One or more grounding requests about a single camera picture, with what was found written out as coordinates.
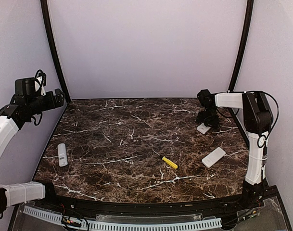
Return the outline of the white remote with battery bay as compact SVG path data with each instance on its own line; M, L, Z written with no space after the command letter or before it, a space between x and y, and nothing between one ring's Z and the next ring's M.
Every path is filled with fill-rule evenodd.
M211 129L211 127L206 126L204 123L201 123L201 124L197 127L197 131L200 132L200 133L203 134L203 135L205 135L210 129Z

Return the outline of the yellow handled screwdriver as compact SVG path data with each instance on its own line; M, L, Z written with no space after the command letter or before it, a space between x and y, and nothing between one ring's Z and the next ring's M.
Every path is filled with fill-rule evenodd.
M178 165L176 163L174 163L173 161L171 161L170 159L168 159L167 157L165 157L164 155L160 155L158 152L156 152L154 149L152 149L152 151L157 154L164 162L166 162L170 167L172 167L173 169L178 169Z

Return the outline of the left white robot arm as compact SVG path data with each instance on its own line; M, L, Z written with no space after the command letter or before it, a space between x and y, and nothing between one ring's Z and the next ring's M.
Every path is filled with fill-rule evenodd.
M45 76L15 81L15 94L10 103L0 109L0 158L25 123L33 122L37 126L35 115L63 106L65 94L60 89L46 92L45 85ZM41 200L48 209L56 210L60 206L60 198L53 194L53 190L52 183L35 181L0 184L0 219L7 208L34 200Z

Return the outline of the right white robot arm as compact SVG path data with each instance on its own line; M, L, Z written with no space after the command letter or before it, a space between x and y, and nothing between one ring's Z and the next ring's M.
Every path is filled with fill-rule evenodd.
M197 98L204 108L196 122L206 127L218 128L219 108L237 108L243 111L244 126L249 136L249 160L242 194L237 203L243 209L256 206L265 192L265 166L268 158L268 138L277 123L268 103L268 93L244 91L211 93L201 90Z

